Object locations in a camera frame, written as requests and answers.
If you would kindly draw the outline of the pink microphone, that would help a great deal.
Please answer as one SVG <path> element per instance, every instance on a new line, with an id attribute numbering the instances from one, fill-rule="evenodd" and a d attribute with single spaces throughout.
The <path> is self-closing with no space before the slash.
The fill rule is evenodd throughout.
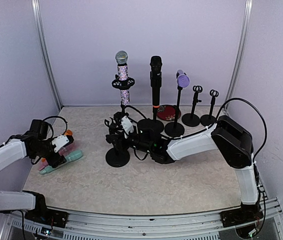
<path id="1" fill-rule="evenodd" d="M 75 148 L 77 147 L 77 144 L 75 142 L 67 145 L 67 146 L 64 146 L 62 147 L 60 150 L 59 150 L 59 154 L 60 155 L 63 155 L 63 156 L 66 156 L 68 154 L 70 154 L 70 152 L 74 151 Z M 39 167 L 38 167 L 38 170 L 41 171 L 43 170 L 45 167 L 47 167 L 49 164 L 47 162 L 47 160 L 45 158 L 42 158 L 41 159 L 41 162 L 39 164 Z"/>

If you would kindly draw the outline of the teal microphone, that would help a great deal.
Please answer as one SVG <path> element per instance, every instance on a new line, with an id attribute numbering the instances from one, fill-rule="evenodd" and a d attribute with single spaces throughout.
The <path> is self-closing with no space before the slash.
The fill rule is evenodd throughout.
<path id="1" fill-rule="evenodd" d="M 57 170 L 58 168 L 61 168 L 71 162 L 75 162 L 77 160 L 79 160 L 80 158 L 83 157 L 83 152 L 81 150 L 74 150 L 72 152 L 70 152 L 68 155 L 62 155 L 62 161 L 61 163 L 58 163 L 56 167 L 52 167 L 50 165 L 47 165 L 45 168 L 43 168 L 42 170 L 39 171 L 40 175 L 45 175 L 45 174 L 49 174 L 55 170 Z"/>

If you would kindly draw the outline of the orange microphone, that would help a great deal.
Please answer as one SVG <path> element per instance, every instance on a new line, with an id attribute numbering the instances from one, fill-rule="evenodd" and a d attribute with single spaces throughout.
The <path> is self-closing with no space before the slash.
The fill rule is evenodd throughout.
<path id="1" fill-rule="evenodd" d="M 65 136 L 72 136 L 73 135 L 73 133 L 72 133 L 72 131 L 71 130 L 67 130 L 66 132 L 65 132 L 65 134 L 64 134 Z"/>

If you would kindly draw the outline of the black desk stand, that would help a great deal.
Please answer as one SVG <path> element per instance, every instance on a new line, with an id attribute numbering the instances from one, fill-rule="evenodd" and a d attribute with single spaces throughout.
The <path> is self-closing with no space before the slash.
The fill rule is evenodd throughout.
<path id="1" fill-rule="evenodd" d="M 200 124 L 200 118 L 195 114 L 197 103 L 201 100 L 198 99 L 199 94 L 203 91 L 203 87 L 200 85 L 194 85 L 192 88 L 194 94 L 192 99 L 192 108 L 190 113 L 185 113 L 182 116 L 182 123 L 188 127 L 197 127 Z"/>

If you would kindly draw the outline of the purple microphone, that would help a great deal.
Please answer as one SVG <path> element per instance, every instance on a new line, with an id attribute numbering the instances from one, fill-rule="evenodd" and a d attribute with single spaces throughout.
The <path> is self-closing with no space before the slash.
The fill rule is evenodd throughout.
<path id="1" fill-rule="evenodd" d="M 181 88 L 186 88 L 190 84 L 190 78 L 182 69 L 179 69 L 176 72 L 176 81 L 177 81 L 177 85 Z"/>

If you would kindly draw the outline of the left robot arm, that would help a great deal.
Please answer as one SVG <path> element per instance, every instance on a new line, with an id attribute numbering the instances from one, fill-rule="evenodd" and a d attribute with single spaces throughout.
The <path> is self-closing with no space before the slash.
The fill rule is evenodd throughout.
<path id="1" fill-rule="evenodd" d="M 46 119 L 34 119 L 24 134 L 12 135 L 0 145 L 0 171 L 11 164 L 29 158 L 33 164 L 45 159 L 52 168 L 66 162 L 60 150 L 73 143 L 74 138 L 67 132 L 48 137 L 52 125 Z M 33 191 L 1 191 L 0 213 L 25 212 L 24 218 L 51 227 L 65 227 L 68 214 L 64 211 L 49 209 L 45 197 Z"/>

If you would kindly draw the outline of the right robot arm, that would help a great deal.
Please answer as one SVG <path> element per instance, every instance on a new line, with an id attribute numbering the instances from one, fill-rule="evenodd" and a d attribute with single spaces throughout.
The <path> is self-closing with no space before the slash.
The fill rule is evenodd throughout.
<path id="1" fill-rule="evenodd" d="M 227 115 L 198 132 L 178 137 L 164 137 L 164 125 L 149 118 L 133 125 L 126 114 L 117 112 L 104 121 L 108 128 L 106 142 L 112 145 L 105 160 L 114 168 L 130 161 L 129 149 L 144 152 L 158 164 L 172 164 L 199 153 L 218 150 L 226 163 L 234 169 L 239 189 L 240 207 L 220 213 L 224 227 L 264 220 L 266 211 L 260 204 L 264 194 L 258 186 L 259 173 L 254 160 L 252 135 Z"/>

